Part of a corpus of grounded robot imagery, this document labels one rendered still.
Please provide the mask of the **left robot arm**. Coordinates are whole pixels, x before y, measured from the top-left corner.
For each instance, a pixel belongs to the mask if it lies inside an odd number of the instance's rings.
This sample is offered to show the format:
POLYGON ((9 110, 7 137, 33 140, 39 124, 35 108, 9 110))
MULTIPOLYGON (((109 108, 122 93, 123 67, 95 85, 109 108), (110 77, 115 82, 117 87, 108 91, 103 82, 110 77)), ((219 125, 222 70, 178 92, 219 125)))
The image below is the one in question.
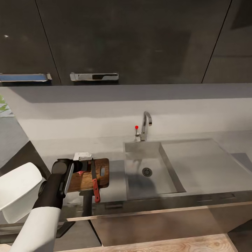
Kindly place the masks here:
POLYGON ((44 181, 23 228, 8 252, 54 252, 58 221, 73 173, 88 170, 88 152, 76 152, 74 159, 58 159, 44 181))

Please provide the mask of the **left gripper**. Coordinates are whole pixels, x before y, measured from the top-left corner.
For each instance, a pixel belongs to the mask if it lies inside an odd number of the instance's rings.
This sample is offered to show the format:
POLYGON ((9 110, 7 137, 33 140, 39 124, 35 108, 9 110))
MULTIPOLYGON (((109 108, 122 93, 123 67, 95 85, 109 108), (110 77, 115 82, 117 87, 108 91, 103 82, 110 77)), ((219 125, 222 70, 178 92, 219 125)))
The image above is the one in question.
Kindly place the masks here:
POLYGON ((77 163, 78 167, 74 173, 88 170, 88 161, 75 161, 75 162, 77 163))

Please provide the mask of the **bowl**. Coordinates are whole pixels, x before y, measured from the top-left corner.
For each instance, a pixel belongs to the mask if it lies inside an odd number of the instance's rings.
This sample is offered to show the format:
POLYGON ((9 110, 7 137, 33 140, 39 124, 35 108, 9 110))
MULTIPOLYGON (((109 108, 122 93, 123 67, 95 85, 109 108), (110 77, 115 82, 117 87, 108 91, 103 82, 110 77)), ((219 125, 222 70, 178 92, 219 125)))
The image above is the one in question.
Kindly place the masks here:
POLYGON ((42 182, 39 169, 31 162, 0 177, 0 211, 17 202, 42 182))

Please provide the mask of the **parer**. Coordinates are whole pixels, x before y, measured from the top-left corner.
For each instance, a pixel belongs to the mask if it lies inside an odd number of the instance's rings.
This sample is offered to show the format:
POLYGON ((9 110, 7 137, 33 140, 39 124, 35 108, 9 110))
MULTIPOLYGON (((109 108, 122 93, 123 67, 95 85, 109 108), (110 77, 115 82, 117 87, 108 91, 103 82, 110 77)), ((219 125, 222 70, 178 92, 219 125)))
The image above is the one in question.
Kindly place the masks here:
POLYGON ((92 170, 93 191, 94 191, 94 196, 96 197, 95 202, 98 202, 100 201, 100 195, 99 195, 98 182, 97 182, 97 176, 96 176, 96 170, 95 170, 93 158, 91 161, 91 170, 92 170))

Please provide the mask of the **cutting board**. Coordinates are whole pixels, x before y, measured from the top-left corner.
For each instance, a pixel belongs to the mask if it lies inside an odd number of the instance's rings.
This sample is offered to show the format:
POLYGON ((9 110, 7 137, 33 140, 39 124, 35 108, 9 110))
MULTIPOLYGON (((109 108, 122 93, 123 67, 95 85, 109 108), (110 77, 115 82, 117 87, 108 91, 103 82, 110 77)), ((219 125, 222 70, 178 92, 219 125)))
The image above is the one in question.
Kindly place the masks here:
MULTIPOLYGON (((88 161, 88 170, 84 171, 81 175, 78 172, 72 174, 68 191, 93 188, 92 170, 91 170, 92 160, 83 160, 83 161, 88 161)), ((107 186, 109 184, 109 159, 108 158, 94 159, 94 165, 96 170, 98 187, 107 186), (100 176, 102 166, 105 167, 104 176, 100 176)))

